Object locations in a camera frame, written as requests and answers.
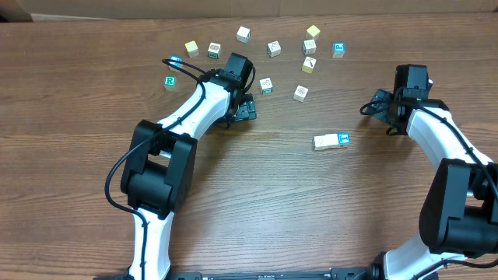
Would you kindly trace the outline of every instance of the block with letter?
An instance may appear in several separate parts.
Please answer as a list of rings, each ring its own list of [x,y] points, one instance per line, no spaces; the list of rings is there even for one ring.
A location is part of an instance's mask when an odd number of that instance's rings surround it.
[[[208,49],[208,56],[210,58],[219,59],[219,54],[221,53],[221,45],[217,43],[211,43]]]
[[[333,58],[342,58],[345,54],[344,43],[334,43],[334,48],[332,49]]]
[[[259,80],[259,89],[263,94],[272,93],[273,92],[272,80],[270,78]]]
[[[320,30],[318,29],[318,27],[314,25],[310,26],[310,28],[306,30],[306,39],[316,40],[319,38],[319,36],[320,36]]]
[[[301,70],[303,70],[306,73],[313,73],[313,69],[315,65],[317,64],[317,60],[314,58],[306,57],[304,59],[303,67]]]
[[[305,40],[303,44],[303,52],[305,55],[314,54],[317,51],[317,43],[313,40]]]
[[[170,56],[170,60],[172,60],[172,61],[181,61],[181,57],[178,57],[178,56],[176,56],[176,55],[171,55],[171,56]],[[170,63],[171,63],[172,65],[174,65],[174,66],[177,66],[178,68],[183,68],[183,67],[184,67],[184,65],[182,65],[182,64],[180,64],[180,63],[178,63],[178,62],[170,62]],[[170,68],[170,70],[173,70],[173,71],[179,72],[178,70],[176,70],[175,68],[173,68],[173,67],[171,67],[171,66],[169,66],[169,65],[168,65],[168,67]]]
[[[164,88],[166,90],[176,90],[177,89],[177,77],[175,76],[166,76],[164,79]]]
[[[306,97],[307,93],[308,93],[307,88],[305,88],[304,86],[297,86],[297,89],[294,92],[294,99],[304,102],[304,98]]]
[[[270,58],[273,58],[274,56],[279,55],[280,52],[282,51],[278,41],[268,43],[267,50],[268,50],[268,54],[270,54]]]
[[[199,48],[197,47],[195,41],[190,41],[186,43],[185,47],[187,48],[189,58],[195,58],[196,56],[199,55]]]
[[[239,40],[242,43],[247,43],[249,42],[250,38],[251,38],[251,30],[241,26],[239,28],[239,31],[237,32],[237,40]]]
[[[346,148],[350,143],[349,133],[334,133],[313,137],[313,150],[319,151],[330,148]]]

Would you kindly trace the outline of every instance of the cube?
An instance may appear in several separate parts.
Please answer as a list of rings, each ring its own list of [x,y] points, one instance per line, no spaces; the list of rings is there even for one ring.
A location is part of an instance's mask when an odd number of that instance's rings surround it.
[[[270,54],[270,58],[279,55],[281,51],[282,49],[280,48],[280,44],[278,41],[268,44],[268,54]]]
[[[210,58],[219,59],[219,54],[221,52],[221,45],[217,43],[210,43],[208,49],[208,56]]]
[[[249,42],[250,38],[251,38],[251,30],[241,26],[239,28],[239,31],[237,32],[237,40],[239,40],[242,43],[247,43]]]
[[[294,92],[294,99],[304,102],[304,97],[308,93],[308,89],[303,86],[297,86],[296,92]]]
[[[344,43],[334,43],[334,48],[332,49],[333,58],[342,58],[345,54]]]
[[[171,55],[170,56],[170,60],[172,61],[181,61],[181,57],[178,57],[176,55]],[[178,68],[183,68],[184,65],[182,65],[181,63],[178,63],[178,62],[170,62],[172,65],[175,65],[177,66]],[[173,71],[176,71],[176,72],[179,72],[179,70],[176,70],[175,68],[171,67],[168,65],[168,67],[170,68],[170,70],[173,70]]]
[[[186,43],[185,47],[187,48],[189,58],[194,58],[199,55],[199,48],[197,47],[195,41],[190,41]]]
[[[317,60],[314,58],[306,57],[304,59],[303,67],[301,70],[303,70],[306,73],[313,73],[314,66],[317,64]]]
[[[273,92],[272,80],[270,78],[259,80],[259,89],[263,94],[272,93]]]
[[[313,39],[304,41],[303,52],[305,55],[314,54],[316,51],[317,51],[317,44]]]
[[[316,40],[320,36],[320,30],[316,26],[310,26],[308,30],[306,30],[306,39]]]
[[[348,132],[313,137],[313,150],[315,151],[329,148],[346,148],[348,145]]]
[[[166,76],[164,79],[164,88],[166,90],[175,90],[177,88],[177,77]]]

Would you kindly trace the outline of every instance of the yellow cube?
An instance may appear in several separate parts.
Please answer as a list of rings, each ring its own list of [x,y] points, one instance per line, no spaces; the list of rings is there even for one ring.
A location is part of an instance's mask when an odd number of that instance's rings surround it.
[[[185,47],[187,48],[188,56],[190,58],[193,58],[193,57],[196,57],[199,55],[199,49],[198,49],[195,41],[186,43]]]
[[[317,64],[317,60],[314,58],[306,57],[304,59],[303,67],[301,70],[303,70],[306,73],[313,73],[314,66]]]
[[[320,30],[316,26],[311,26],[306,30],[306,38],[316,40],[320,36]]]

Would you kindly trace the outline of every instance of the wood grain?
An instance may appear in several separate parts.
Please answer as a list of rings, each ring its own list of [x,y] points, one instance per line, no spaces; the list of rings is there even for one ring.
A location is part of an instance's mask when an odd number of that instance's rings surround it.
[[[300,71],[305,29],[321,28],[317,67]],[[236,41],[239,26],[252,30]],[[174,220],[175,271],[324,270],[368,264],[418,229],[434,172],[414,141],[358,113],[396,65],[428,65],[431,97],[451,108],[471,142],[498,158],[498,14],[169,19],[0,25],[0,278],[89,279],[123,272],[134,226],[112,208],[103,182],[141,119],[174,112],[195,84],[162,58],[222,68],[248,56],[255,121],[212,128],[199,142],[189,198]],[[278,40],[282,54],[269,58]],[[344,41],[342,59],[331,44]],[[210,42],[220,60],[207,58]],[[293,100],[298,86],[310,91]],[[347,131],[347,149],[313,152],[311,139]],[[126,197],[118,180],[112,195]],[[489,261],[491,257],[480,261]],[[450,267],[442,279],[495,279],[496,269]]]

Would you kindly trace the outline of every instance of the blue cube face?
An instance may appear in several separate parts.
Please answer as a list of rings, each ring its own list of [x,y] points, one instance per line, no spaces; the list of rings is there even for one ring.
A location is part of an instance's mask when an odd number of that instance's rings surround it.
[[[343,132],[343,133],[338,133],[337,138],[339,140],[339,144],[349,144],[349,133]]]
[[[170,60],[181,61],[181,58],[175,55],[171,55]],[[180,67],[180,63],[178,62],[172,62],[171,64]]]
[[[345,51],[344,43],[334,43],[334,51]]]

